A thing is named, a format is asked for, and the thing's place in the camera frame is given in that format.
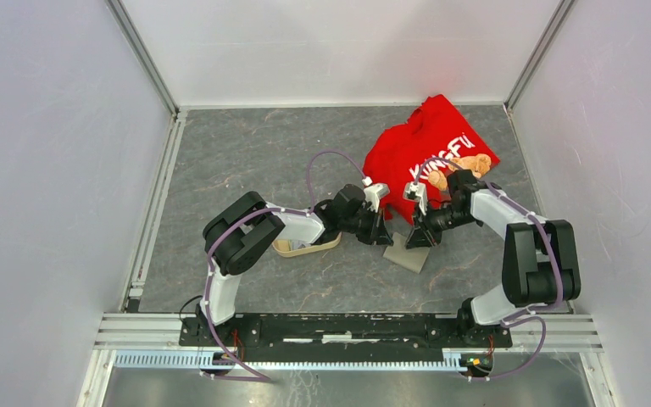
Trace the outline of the beige oval tray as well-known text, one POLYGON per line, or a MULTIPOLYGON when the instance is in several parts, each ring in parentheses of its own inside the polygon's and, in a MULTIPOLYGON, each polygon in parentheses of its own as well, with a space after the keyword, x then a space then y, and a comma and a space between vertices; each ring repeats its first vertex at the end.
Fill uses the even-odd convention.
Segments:
POLYGON ((302 234, 284 231, 272 243, 272 248, 283 258, 293 258, 332 249, 340 243, 342 234, 336 234, 331 240, 325 243, 309 243, 302 240, 302 237, 302 234))

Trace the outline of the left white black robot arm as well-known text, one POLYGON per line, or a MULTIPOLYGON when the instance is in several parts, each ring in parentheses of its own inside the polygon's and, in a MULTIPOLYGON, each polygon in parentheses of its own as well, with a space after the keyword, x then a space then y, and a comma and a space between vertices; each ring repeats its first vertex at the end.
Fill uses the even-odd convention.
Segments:
POLYGON ((200 334, 212 345, 226 343, 232 334, 230 318, 242 274, 268 248, 283 256, 298 256, 336 246, 343 234, 366 245, 393 244, 385 225, 381 200, 389 193, 384 183, 344 186, 332 199, 312 209, 289 209, 247 192, 203 229, 208 277, 199 307, 205 316, 200 334))

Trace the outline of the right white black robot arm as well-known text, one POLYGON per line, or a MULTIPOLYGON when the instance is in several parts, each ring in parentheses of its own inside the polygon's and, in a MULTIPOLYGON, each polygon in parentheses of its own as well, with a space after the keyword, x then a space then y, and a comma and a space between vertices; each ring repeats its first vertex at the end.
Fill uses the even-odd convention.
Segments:
POLYGON ((461 343, 476 346, 489 336, 490 326, 507 326, 579 297, 581 277, 570 222, 525 209, 471 170, 456 170, 447 184, 450 202, 439 209, 428 204, 423 183, 412 181, 404 188, 404 198, 415 202, 406 248, 437 246, 444 231, 471 223, 488 226, 504 241, 501 282, 466 299, 458 311, 455 332, 461 343))

